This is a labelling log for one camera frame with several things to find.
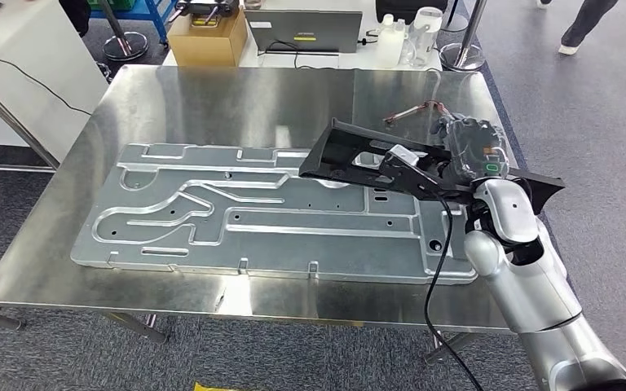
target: cardboard box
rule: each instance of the cardboard box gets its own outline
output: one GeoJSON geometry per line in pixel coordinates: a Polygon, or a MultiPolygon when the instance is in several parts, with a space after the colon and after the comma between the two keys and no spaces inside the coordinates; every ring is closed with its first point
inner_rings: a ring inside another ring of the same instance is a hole
{"type": "Polygon", "coordinates": [[[180,16],[167,33],[179,66],[237,67],[247,38],[245,15],[237,10],[219,26],[191,26],[191,16],[180,16]]]}

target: table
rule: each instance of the table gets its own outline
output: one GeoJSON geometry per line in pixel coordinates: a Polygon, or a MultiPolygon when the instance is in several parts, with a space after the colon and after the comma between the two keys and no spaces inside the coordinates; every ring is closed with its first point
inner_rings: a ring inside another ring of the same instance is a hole
{"type": "MultiPolygon", "coordinates": [[[[345,0],[343,2],[335,0],[317,0],[309,2],[306,0],[266,0],[263,8],[267,10],[302,10],[302,11],[361,11],[361,27],[359,37],[366,31],[377,29],[375,2],[373,0],[345,0]]],[[[255,44],[250,27],[247,28],[248,37],[241,53],[240,67],[261,67],[261,68],[294,68],[293,54],[265,54],[258,55],[258,46],[255,44]]],[[[380,70],[375,58],[376,44],[371,43],[366,46],[359,44],[355,53],[331,53],[330,55],[305,55],[299,54],[297,65],[313,68],[335,68],[335,69],[375,69],[380,70]]],[[[163,65],[176,65],[174,53],[170,51],[163,65]]],[[[430,52],[430,61],[423,68],[413,68],[408,64],[400,64],[393,70],[399,71],[425,71],[428,68],[443,69],[440,63],[438,50],[430,52]]]]}
{"type": "MultiPolygon", "coordinates": [[[[0,305],[99,310],[146,333],[124,313],[425,327],[425,285],[105,270],[70,253],[127,143],[306,148],[333,116],[378,129],[388,112],[426,99],[500,124],[480,73],[126,65],[3,255],[0,305]]],[[[435,116],[389,133],[425,141],[435,116]]],[[[509,332],[481,279],[438,286],[430,316],[444,331],[509,332]]]]}
{"type": "MultiPolygon", "coordinates": [[[[3,2],[0,59],[88,112],[108,88],[58,0],[3,2]]],[[[0,117],[0,143],[25,141],[51,167],[63,160],[88,120],[5,63],[0,63],[0,117]],[[32,137],[24,138],[25,132],[32,137]]]]}

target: white sneaker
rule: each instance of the white sneaker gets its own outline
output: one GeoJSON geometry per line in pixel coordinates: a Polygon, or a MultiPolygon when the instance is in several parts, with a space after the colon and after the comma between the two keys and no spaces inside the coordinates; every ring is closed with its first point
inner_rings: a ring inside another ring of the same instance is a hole
{"type": "Polygon", "coordinates": [[[565,46],[565,45],[560,45],[560,48],[558,48],[558,53],[562,54],[562,55],[573,55],[574,53],[577,53],[577,50],[579,49],[579,46],[565,46]]]}

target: stainless steel table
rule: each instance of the stainless steel table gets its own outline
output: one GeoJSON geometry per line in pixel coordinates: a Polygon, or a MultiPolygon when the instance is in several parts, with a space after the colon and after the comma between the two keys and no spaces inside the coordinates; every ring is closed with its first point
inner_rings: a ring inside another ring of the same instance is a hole
{"type": "MultiPolygon", "coordinates": [[[[0,261],[0,305],[424,327],[422,285],[103,270],[70,253],[127,143],[305,148],[333,116],[383,130],[427,99],[500,124],[480,73],[125,66],[0,261]]],[[[425,141],[436,115],[386,131],[425,141]]],[[[430,315],[445,331],[508,332],[480,279],[439,286],[430,315]]]]}

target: person's leg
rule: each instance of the person's leg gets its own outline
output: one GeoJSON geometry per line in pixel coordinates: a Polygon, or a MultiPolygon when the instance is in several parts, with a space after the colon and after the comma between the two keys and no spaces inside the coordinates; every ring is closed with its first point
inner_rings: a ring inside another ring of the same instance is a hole
{"type": "Polygon", "coordinates": [[[87,33],[88,21],[90,20],[90,4],[87,0],[59,0],[66,16],[71,20],[73,27],[82,37],[87,33]]]}
{"type": "Polygon", "coordinates": [[[577,19],[562,36],[559,51],[566,55],[577,52],[577,46],[617,2],[618,0],[584,0],[577,19]]]}

